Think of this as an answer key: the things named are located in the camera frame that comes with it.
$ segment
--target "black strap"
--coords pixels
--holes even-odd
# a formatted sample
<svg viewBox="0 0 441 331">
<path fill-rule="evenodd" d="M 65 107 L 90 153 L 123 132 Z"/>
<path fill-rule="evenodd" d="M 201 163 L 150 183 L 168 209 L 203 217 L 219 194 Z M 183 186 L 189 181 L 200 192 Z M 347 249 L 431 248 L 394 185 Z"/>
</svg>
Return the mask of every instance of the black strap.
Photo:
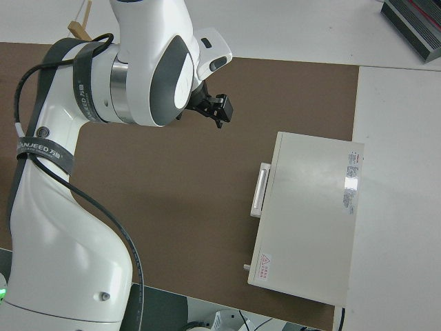
<svg viewBox="0 0 441 331">
<path fill-rule="evenodd" d="M 102 43 L 87 43 L 75 56 L 73 65 L 74 95 L 78 107 L 91 122 L 105 123 L 98 115 L 92 99 L 92 58 Z"/>
<path fill-rule="evenodd" d="M 39 137 L 21 137 L 17 145 L 17 158 L 30 153 L 44 157 L 55 163 L 66 174 L 71 175 L 74 169 L 74 156 L 55 141 Z"/>
</svg>

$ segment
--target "green indicator light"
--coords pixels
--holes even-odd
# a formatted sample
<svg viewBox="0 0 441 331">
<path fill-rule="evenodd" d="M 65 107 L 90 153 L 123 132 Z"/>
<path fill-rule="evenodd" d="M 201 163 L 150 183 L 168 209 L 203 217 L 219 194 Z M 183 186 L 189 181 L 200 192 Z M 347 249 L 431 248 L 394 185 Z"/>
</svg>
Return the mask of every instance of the green indicator light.
<svg viewBox="0 0 441 331">
<path fill-rule="evenodd" d="M 3 300 L 3 298 L 6 295 L 6 289 L 5 288 L 0 288 L 0 303 Z"/>
</svg>

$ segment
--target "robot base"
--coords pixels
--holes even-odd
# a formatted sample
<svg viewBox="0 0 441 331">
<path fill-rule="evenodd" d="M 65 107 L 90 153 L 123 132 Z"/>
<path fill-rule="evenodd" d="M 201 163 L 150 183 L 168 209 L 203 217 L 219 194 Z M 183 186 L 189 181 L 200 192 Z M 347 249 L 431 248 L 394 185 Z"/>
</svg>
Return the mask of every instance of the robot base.
<svg viewBox="0 0 441 331">
<path fill-rule="evenodd" d="M 114 323 L 77 321 L 24 310 L 5 301 L 1 305 L 3 307 L 0 311 L 0 326 L 3 331 L 119 331 L 121 327 L 121 321 Z"/>
</svg>

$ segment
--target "silver metal ring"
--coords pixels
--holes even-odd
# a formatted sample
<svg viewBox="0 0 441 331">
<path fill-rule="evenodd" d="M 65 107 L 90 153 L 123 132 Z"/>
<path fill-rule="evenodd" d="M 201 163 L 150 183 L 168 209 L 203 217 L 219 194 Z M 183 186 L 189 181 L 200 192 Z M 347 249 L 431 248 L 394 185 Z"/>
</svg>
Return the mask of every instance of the silver metal ring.
<svg viewBox="0 0 441 331">
<path fill-rule="evenodd" d="M 112 73 L 110 74 L 110 95 L 115 113 L 119 119 L 124 123 L 135 123 L 127 102 L 126 81 L 128 67 L 127 63 L 122 63 L 118 61 L 118 57 L 115 57 Z"/>
</svg>

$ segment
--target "warning triangle symbol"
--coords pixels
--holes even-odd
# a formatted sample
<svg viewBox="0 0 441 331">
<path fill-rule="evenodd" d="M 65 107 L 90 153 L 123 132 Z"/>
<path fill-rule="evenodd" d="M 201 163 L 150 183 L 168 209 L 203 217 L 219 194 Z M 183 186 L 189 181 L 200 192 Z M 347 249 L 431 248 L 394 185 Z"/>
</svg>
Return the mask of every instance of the warning triangle symbol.
<svg viewBox="0 0 441 331">
<path fill-rule="evenodd" d="M 261 261 L 262 261 L 262 264 L 267 264 L 267 263 L 271 262 L 271 260 L 268 259 L 268 257 L 265 254 L 262 254 Z"/>
</svg>

